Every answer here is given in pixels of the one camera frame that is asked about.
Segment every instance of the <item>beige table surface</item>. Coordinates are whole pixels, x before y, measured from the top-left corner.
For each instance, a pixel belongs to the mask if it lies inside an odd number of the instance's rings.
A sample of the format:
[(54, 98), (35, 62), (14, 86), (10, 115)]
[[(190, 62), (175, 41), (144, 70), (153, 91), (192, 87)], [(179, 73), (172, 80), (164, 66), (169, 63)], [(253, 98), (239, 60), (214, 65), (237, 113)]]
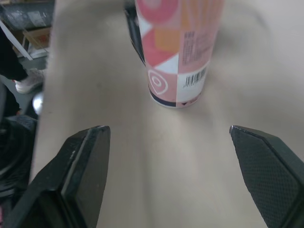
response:
[(57, 0), (36, 175), (65, 139), (111, 127), (101, 228), (265, 228), (232, 124), (279, 136), (304, 160), (304, 2), (227, 0), (201, 99), (149, 95), (121, 1)]

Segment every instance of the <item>beverage can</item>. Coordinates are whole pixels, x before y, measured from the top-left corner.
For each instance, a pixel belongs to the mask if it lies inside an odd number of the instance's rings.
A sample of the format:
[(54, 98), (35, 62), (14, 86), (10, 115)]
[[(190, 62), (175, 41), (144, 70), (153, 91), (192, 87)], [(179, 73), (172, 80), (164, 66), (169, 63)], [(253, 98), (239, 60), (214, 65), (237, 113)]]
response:
[(202, 92), (224, 0), (136, 0), (149, 90), (167, 107)]

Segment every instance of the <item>white sneaker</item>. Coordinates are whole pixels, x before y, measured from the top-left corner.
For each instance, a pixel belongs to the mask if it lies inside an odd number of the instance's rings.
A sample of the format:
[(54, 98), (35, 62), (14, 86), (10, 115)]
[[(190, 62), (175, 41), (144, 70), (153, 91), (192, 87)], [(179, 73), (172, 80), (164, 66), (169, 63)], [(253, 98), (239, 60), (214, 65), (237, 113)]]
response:
[(22, 81), (15, 81), (18, 93), (27, 94), (41, 85), (44, 80), (45, 70), (30, 69), (27, 70), (27, 78)]

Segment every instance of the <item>textured gripper pad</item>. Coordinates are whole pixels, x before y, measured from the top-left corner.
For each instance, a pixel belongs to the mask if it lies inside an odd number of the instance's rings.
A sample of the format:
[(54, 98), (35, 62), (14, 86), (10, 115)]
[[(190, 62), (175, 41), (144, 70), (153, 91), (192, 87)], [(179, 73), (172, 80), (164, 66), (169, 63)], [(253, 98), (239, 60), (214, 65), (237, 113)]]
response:
[(269, 228), (293, 227), (303, 205), (304, 164), (277, 137), (233, 126), (244, 182)]

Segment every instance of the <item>white triangle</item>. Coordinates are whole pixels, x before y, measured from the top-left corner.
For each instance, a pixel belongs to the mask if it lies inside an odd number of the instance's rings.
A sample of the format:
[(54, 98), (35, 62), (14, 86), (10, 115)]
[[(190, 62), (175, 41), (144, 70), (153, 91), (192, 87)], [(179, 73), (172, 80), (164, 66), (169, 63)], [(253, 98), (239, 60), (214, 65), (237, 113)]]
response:
[(157, 65), (155, 69), (166, 74), (177, 74), (179, 70), (179, 54), (176, 54), (172, 58), (169, 58), (165, 62)]
[(141, 37), (144, 37), (151, 29), (152, 25), (146, 21), (140, 14), (137, 14)]

